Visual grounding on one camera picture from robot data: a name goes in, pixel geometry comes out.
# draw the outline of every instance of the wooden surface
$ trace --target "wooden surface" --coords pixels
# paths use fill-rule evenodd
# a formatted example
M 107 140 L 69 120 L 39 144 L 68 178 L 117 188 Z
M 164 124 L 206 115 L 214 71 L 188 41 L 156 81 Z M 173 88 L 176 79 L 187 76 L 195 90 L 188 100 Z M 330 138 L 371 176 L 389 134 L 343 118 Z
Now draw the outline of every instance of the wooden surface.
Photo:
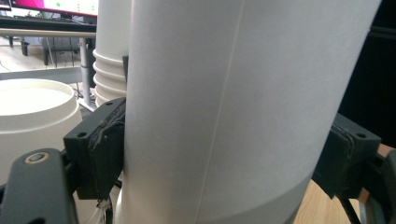
M 359 202 L 356 200 L 351 200 L 351 202 L 359 217 Z M 312 180 L 308 185 L 303 202 L 294 220 L 294 224 L 309 223 L 350 223 L 338 199 L 333 198 L 331 200 Z

